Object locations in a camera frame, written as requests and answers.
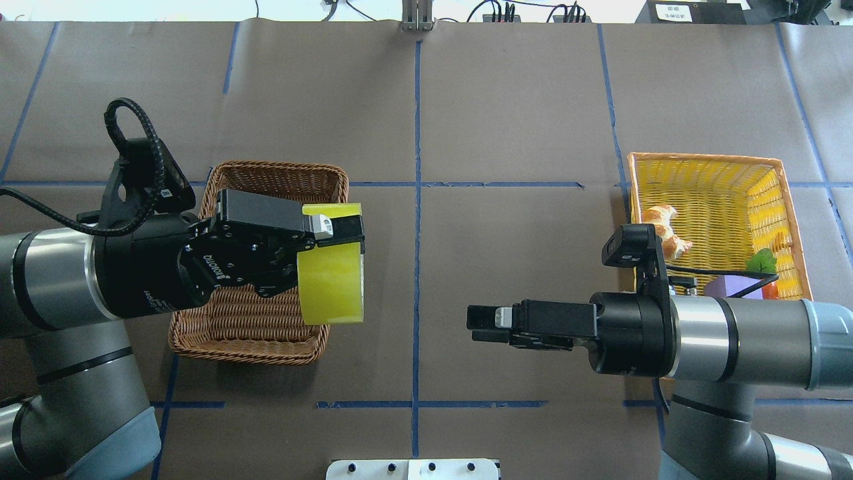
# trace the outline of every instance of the purple box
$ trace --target purple box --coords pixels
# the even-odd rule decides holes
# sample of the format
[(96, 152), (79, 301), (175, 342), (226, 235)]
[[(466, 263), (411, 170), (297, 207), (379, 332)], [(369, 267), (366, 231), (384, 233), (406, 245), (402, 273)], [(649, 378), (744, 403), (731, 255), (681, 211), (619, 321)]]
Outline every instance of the purple box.
[[(756, 280), (755, 278), (738, 277), (736, 275), (722, 275), (721, 277), (714, 278), (708, 282), (705, 286), (705, 296), (716, 296), (721, 298), (730, 296), (750, 285), (754, 285), (758, 281), (759, 280)], [(762, 300), (764, 295), (761, 293), (761, 289), (758, 289), (751, 294), (744, 296), (744, 298)]]

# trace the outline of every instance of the green vegetable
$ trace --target green vegetable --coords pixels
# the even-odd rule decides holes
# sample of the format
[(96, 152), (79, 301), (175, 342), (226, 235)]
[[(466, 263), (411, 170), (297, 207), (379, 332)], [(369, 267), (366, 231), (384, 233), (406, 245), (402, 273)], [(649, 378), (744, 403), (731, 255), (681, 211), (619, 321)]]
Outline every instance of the green vegetable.
[(760, 249), (746, 261), (746, 270), (756, 273), (776, 273), (776, 257), (773, 250)]

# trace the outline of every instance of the yellow basket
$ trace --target yellow basket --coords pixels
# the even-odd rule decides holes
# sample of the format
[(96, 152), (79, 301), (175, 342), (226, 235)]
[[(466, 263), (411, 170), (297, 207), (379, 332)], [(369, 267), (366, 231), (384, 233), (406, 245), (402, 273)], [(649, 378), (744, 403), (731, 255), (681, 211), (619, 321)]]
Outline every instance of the yellow basket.
[[(811, 299), (803, 243), (782, 162), (734, 155), (631, 153), (631, 221), (644, 208), (669, 204), (676, 235), (693, 248), (673, 265), (744, 270), (759, 249), (772, 249), (784, 300)], [(699, 292), (714, 277), (699, 275)]]

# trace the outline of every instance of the toy croissant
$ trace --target toy croissant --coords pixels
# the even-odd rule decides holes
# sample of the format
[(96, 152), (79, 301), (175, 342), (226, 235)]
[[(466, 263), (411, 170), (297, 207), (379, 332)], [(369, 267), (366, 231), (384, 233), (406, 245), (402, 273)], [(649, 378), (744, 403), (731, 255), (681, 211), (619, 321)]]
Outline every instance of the toy croissant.
[(642, 222), (654, 225), (654, 230), (663, 241), (664, 258), (675, 260), (686, 254), (693, 247), (693, 242), (681, 240), (670, 226), (670, 219), (678, 212), (671, 205), (656, 205), (642, 213)]

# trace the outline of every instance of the white label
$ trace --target white label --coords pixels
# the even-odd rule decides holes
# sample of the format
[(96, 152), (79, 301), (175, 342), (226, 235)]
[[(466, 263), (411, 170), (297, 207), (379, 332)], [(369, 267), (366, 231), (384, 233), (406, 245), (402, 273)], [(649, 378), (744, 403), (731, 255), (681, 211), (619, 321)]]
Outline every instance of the white label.
[(687, 5), (663, 5), (656, 3), (654, 8), (658, 11), (658, 18), (667, 21), (693, 21), (690, 16), (690, 7)]

